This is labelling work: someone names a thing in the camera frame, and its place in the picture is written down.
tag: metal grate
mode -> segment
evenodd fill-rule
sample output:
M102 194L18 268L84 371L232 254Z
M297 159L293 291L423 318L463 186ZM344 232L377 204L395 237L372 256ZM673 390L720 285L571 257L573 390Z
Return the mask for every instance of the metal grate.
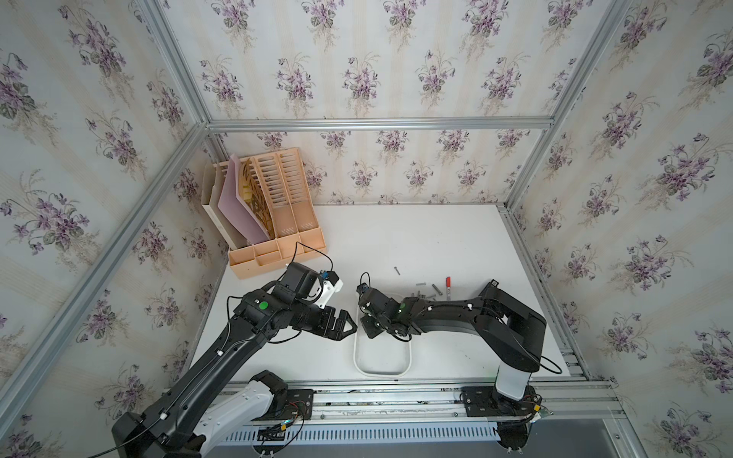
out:
M222 440L220 446L249 446L262 426L244 426ZM282 441L268 441L268 445L285 443L298 432L293 425L285 432ZM390 423L303 426L303 431L292 445L325 445L338 443L426 443L426 442L476 442L500 440L496 422L446 422L446 423Z

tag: white table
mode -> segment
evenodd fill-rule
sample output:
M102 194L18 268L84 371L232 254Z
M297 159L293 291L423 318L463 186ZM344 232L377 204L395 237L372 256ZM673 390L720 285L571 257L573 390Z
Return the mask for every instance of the white table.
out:
M323 228L328 255L334 270L344 282L341 292L329 306L348 310L358 319L356 286L362 272L368 271L372 286L382 292L409 296L420 289L432 294L434 283L445 292L445 278L451 276L451 299L474 298L495 278L499 288L533 310L542 313L530 282L514 250L504 222L493 205L394 205L394 206L316 206ZM314 270L326 269L326 258L304 264ZM401 275L394 270L397 266ZM241 296L278 278L282 270L246 280L226 269L196 346L194 361L214 342L226 324L226 297ZM427 282L417 287L416 283ZM445 300L445 296L435 300ZM238 302L232 300L232 309ZM282 330L277 339L294 335ZM303 333L286 344L265 345L232 378L245 382L265 369L286 381L354 381L369 377L353 363L355 336L331 341ZM455 380L493 378L500 360L478 336L464 333L432 332L414 336L412 367L401 380ZM568 376L567 367L548 326L542 354L557 362L562 375L545 369L537 377ZM380 355L389 366L391 354Z

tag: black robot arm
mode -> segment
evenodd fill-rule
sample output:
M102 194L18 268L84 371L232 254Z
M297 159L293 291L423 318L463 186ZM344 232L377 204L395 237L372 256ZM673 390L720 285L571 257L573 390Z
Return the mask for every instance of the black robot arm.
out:
M138 415L124 414L112 428L112 435L123 458L198 457L202 438L194 428L202 415L254 353L288 326L331 340L342 340L356 332L347 311L336 318L333 307L307 300L316 281L323 293L324 284L338 281L333 271L317 273L290 263L285 274L263 288L248 292L234 310L211 347L160 399ZM344 331L346 323L351 329Z

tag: purple flower pattern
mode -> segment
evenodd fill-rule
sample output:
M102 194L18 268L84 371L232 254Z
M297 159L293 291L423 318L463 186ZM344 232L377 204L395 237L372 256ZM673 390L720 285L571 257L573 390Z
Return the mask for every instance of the purple flower pattern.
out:
M622 69L626 64L631 63L631 57L638 53L637 46L647 35L660 31L664 24L667 23L667 3L661 0L654 0L652 7L642 5L644 2L633 5L629 9L629 13L624 19L624 33L611 53L611 60L616 63L611 67L611 71Z
M254 8L254 0L220 0L212 1L211 9L216 15L224 18L224 31L233 45L242 51L251 48L255 40L249 25L249 9Z
M450 204L450 197L453 193L436 193L430 195L430 200L427 201L428 204Z
M647 359L647 350L650 347L654 349L644 337L649 324L641 322L639 313L632 313L628 317L618 312L615 315L611 321L613 327L608 330L603 328L599 337L603 343L601 353L615 358L619 358L621 353L633 353L639 360Z
M399 48L407 45L413 35L410 33L412 20L415 17L418 6L424 7L427 0L387 0L382 3L384 11L389 16L389 42L399 40Z
M548 89L550 89L554 93L551 97L545 99L545 105L542 107L543 113L552 114L558 100L560 100L560 95L562 94L563 89L565 89L565 84L567 84L568 80L570 79L570 74L572 73L572 69L574 68L573 65L576 62L577 59L573 57L567 63L567 69L560 70L560 73L555 74L555 79L553 80L552 84L548 86Z
M204 71L201 73L201 81L206 92L213 92L216 95L217 108L230 119L237 119L242 108L239 104L243 100L242 85L227 67L231 61L231 58L222 56L219 56L214 63L202 60L200 64Z
M564 216L560 213L562 205L557 202L557 198L552 199L550 203L542 206L542 214L537 220L537 230L539 231L535 237L544 237L551 229L558 229L562 227L560 221L564 219Z
M24 221L14 225L15 236L9 242L27 243L33 256L52 245L58 253L57 263L71 271L77 270L79 262L92 265L101 248L96 241L99 231L84 229L89 219L78 212L78 201L36 189L43 181L39 173L34 170L28 180L21 174L22 200L7 199L0 204L0 213Z
M508 16L509 0L468 0L463 20L471 30L463 35L460 50L466 53L466 62L477 60L486 48L493 47L490 37L499 34L501 20Z
M641 127L644 109L659 106L653 99L653 96L640 99L635 92L629 92L623 102L611 107L603 117L605 129L597 133L591 142L591 157L595 156L596 160L613 158L611 148L622 149L626 140L635 139L636 131Z
M161 366L163 372L168 374L169 383L176 383L185 371L185 362L188 359L188 341L178 344L173 353L166 355L166 363Z
M519 208L517 208L512 216L514 216L514 221L517 222L517 226L519 226L519 230L524 232L527 230L527 217L524 215L524 205L520 205Z
M534 261L537 263L537 269L545 278L552 276L552 271L555 270L555 265L552 263L553 252L549 248L542 250L536 250L534 252Z
M712 327L695 331L701 348L691 348L680 342L677 347L667 349L674 355L669 368L678 372L677 379L686 386L697 385L705 394L710 385L715 393L733 392L733 341L730 331Z
M354 188L361 193L362 197L372 191L372 180L377 176L377 170L367 165L363 160L354 162L354 166L349 172L349 178L354 182Z
M152 108L158 115L158 121L166 120L171 135L179 141L188 133L188 123L183 121L183 108L180 97L164 80L165 70L155 71L155 81L147 82L147 90L152 93Z
M572 163L572 155L575 153L575 148L572 147L572 137L569 133L563 132L550 147L550 157L544 167L547 172L545 180L554 180L562 166L569 166Z
M303 11L311 15L313 44L318 45L319 41L322 42L324 51L336 42L334 18L338 7L343 6L344 0L312 0L301 3Z
M399 197L401 195L402 195L401 193L381 194L379 196L379 200L377 201L377 204L378 205L398 205Z
M626 250L631 256L630 261L619 260L611 265L616 273L609 282L615 283L616 288L621 291L628 290L636 294L636 285L642 291L647 291L653 285L659 284L664 288L665 281L672 276L672 266L680 262L682 266L687 264L694 266L682 250L670 250L669 241L658 235L653 242L639 240L636 245L627 247Z
M358 118L365 117L369 109L374 107L372 102L377 98L377 86L380 84L374 71L374 63L378 58L372 53L368 53L361 61L350 57L349 67L344 72L343 88L351 91L347 105Z
M379 151L379 160L384 160L384 165L394 165L400 159L401 151L405 151L405 143L408 141L406 130L380 130L377 136L377 143L382 145Z
M163 288L160 294L148 298L150 303L144 308L145 314L152 318L152 328L168 326L171 329L178 329L179 323L185 324L185 312L176 305L173 295L176 290Z
M204 228L194 227L191 231L184 231L181 237L183 245L188 248L188 257L199 259L204 266L211 264L211 251L204 240Z
M333 155L334 159L344 157L344 154L346 154L344 143L346 142L346 136L351 135L351 130L332 130L321 132L320 135L325 140L325 150L328 151L329 156Z
M26 426L33 419L32 415L21 416L21 426ZM4 444L6 458L54 458L60 456L64 446L58 438L48 435L45 439L36 440L28 429L13 432Z
M563 267L565 278L562 280L565 284L577 283L580 278L587 278L593 281L595 272L600 270L598 264L595 263L596 251L591 248L590 243L586 243L580 248L572 247L570 253L570 261Z
M125 337L128 337L130 323L127 321L127 314L118 316L117 313L112 311L112 307L106 299L109 295L109 289L105 289L103 298L97 300L92 313L86 316L76 336L78 343L89 341L91 337L99 341L99 347L106 344L115 347L115 333L122 333Z
M10 130L19 130L26 140L35 144L33 135L40 129L56 146L56 133L59 129L53 125L53 116L41 112L46 107L29 94L28 85L23 82L21 72L28 70L16 53L9 53L0 70L0 116L10 119Z
M471 199L475 204L495 204L499 198L489 189L481 189L476 197Z
M567 38L566 33L570 28L572 20L578 16L578 13L584 6L591 6L593 0L552 0L548 3L548 26L542 28L544 35L542 41L550 42L548 50L560 46Z
M191 169L186 169L179 174L178 181L173 183L173 191L178 197L178 201L186 201L191 212L196 212L199 208L199 183Z
M626 199L618 194L618 190L619 180L614 180L613 175L607 175L602 182L591 183L589 198L578 212L583 216L583 220L578 224L593 226L601 215L606 213L616 215L621 202L626 202Z
M486 168L479 165L475 160L467 160L456 175L458 176L458 188L463 192L463 195L466 195L471 192L479 178L486 175Z
M296 118L305 117L308 109L311 108L308 100L313 98L311 90L315 83L311 80L310 74L303 66L308 61L308 56L296 54L292 61L288 59L278 59L280 69L277 71L277 89L285 91L285 109L292 109Z
M125 412L137 413L145 407L146 401L152 400L152 388L142 382L140 376L137 375L138 370L140 366L137 364L127 369L123 364L117 381L102 387L103 395L95 401L94 405L98 410L104 412L105 424L116 421ZM105 396L111 396L111 399L107 400Z
M483 111L484 116L496 115L507 107L504 102L514 96L514 89L520 85L522 73L519 71L519 64L527 58L529 56L519 53L512 60L506 57L496 60L499 67L492 68L481 85L481 88L489 90L479 104L479 111Z
M135 98L131 84L133 76L122 71L127 62L117 47L119 40L105 24L82 7L62 5L59 13L71 27L69 42L74 48L79 48L81 64L97 65L101 73L100 83L107 89L109 97L114 100L117 94L129 106L130 100Z
M570 303L563 302L560 304L560 307L562 309L562 318L573 334L578 333L581 325L589 326L588 319L578 311L578 305L575 304L574 300L571 300Z
M644 189L638 204L645 204L648 210L664 206L671 210L669 199L674 197L684 202L693 191L707 190L715 176L715 165L721 153L733 157L733 144L723 143L711 147L710 137L698 133L689 145L678 145L671 153L658 159L663 173L649 175L640 185Z
M499 139L499 145L496 147L496 155L500 156L499 160L508 158L517 149L517 143L523 137L529 136L529 129L499 129L496 136Z
M306 172L306 182L311 194L318 197L323 192L323 179L328 176L328 172L323 170L321 166L315 166L310 162L303 162L303 168Z
M112 112L110 117L104 113L94 113L92 119L86 118L86 126L89 132L97 138L97 154L108 159L116 159L122 166L122 171L130 175L130 178L137 181L147 181L145 172L145 158L133 146L132 125L129 122L115 116Z
M354 205L354 198L341 191L334 191L331 193L331 198L326 202L331 205Z
M700 109L705 103L714 103L714 99L711 102L713 92L722 93L722 84L733 76L733 28L710 35L707 39L714 41L703 53L706 63L697 69L695 75L688 76L688 85L679 93L690 97L690 102L681 109Z
M133 253L137 255L140 264L150 259L152 268L158 275L162 275L163 270L172 273L173 247L166 246L168 237L161 230L162 226L154 221L150 221L149 226L143 230L133 245Z
M259 132L257 138L262 141L268 151L279 151L282 149L282 138L287 137L287 132Z
M647 425L656 435L652 446L656 448L657 453L669 455L670 452L674 452L691 458L716 455L718 458L723 458L723 451L718 446L720 443L718 439L723 433L713 428L710 412L695 410L689 413L676 402L672 402L666 417L661 421L654 417L654 423Z
M426 166L421 160L410 162L410 168L405 171L405 178L408 180L408 188L414 196L419 196L427 179L432 176L432 169Z
M438 151L438 160L443 164L443 167L452 164L454 160L460 157L460 152L463 151L468 140L467 130L441 131L436 143L441 145L441 149Z
M229 246L225 243L224 244L224 254L226 254L229 251ZM209 302L211 302L211 297L214 292L214 285L211 283L206 283L204 281L204 278L201 278L201 282L199 283L199 292L196 293L194 296L194 302L199 307L199 311L203 312L206 310L206 308L209 306Z
M440 50L435 54L429 49L425 54L425 63L419 69L415 70L417 78L422 84L420 91L421 102L427 103L427 109L438 105L443 99L443 86L448 78L453 78L456 69L452 66L450 59L444 59Z

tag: floral wallpaper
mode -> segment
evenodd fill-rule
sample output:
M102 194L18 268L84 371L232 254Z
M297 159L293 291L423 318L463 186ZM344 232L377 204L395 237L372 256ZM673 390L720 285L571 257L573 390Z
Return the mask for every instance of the floral wallpaper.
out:
M491 204L506 200L538 136L538 129L379 130L230 133L223 140L240 157L300 148L315 204Z
M283 119L549 114L609 4L182 0L163 9L213 117ZM620 59L662 28L665 10L636 13Z
M733 450L732 19L635 1L515 211L650 457Z
M107 449L111 425L124 412L141 412L185 371L226 259L226 243L203 209L192 213L179 199L184 183L200 201L207 163L199 150L171 187L0 456L85 457ZM24 337L5 332L14 320L23 325L17 314L0 316L3 370L18 360Z
M0 385L193 126L141 19L128 0L0 4ZM0 457L108 448L185 368L223 264L210 161L181 172Z

